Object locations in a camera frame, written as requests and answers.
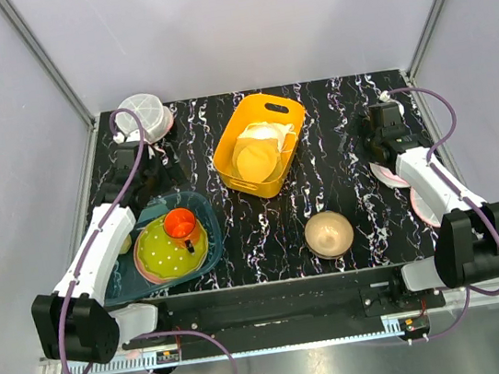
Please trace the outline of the white mesh laundry bag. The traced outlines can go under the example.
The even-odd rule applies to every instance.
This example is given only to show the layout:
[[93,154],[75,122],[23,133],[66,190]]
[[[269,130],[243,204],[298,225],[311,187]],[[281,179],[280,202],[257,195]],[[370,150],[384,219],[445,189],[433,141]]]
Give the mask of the white mesh laundry bag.
[[[133,112],[141,125],[144,127],[146,141],[150,144],[156,143],[164,138],[174,124],[174,116],[156,95],[133,94],[119,105]],[[116,115],[116,125],[124,135],[127,142],[140,140],[140,129],[131,115],[126,112]]]

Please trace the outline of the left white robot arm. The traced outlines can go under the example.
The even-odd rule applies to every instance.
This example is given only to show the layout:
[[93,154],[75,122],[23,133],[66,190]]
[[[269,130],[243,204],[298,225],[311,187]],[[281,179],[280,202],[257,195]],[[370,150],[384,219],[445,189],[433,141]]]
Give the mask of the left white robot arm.
[[157,306],[131,303],[107,311],[105,296],[120,249],[130,235],[136,218],[130,207],[120,205],[133,183],[148,144],[136,143],[132,169],[113,203],[94,208],[88,231],[61,281],[49,295],[38,295],[31,306],[44,355],[60,361],[64,374],[69,363],[91,368],[107,364],[118,349],[143,336],[163,345],[172,335],[172,321],[158,314]]

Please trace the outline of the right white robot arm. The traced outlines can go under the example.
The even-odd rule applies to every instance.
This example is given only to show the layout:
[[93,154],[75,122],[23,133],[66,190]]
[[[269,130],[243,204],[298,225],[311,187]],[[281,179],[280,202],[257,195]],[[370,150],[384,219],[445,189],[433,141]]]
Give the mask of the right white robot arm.
[[[357,148],[413,188],[440,224],[435,253],[405,264],[389,289],[399,310],[411,310],[426,289],[472,287],[499,277],[499,202],[488,203],[451,174],[394,102],[373,104],[356,120]],[[488,292],[499,295],[499,288]]]

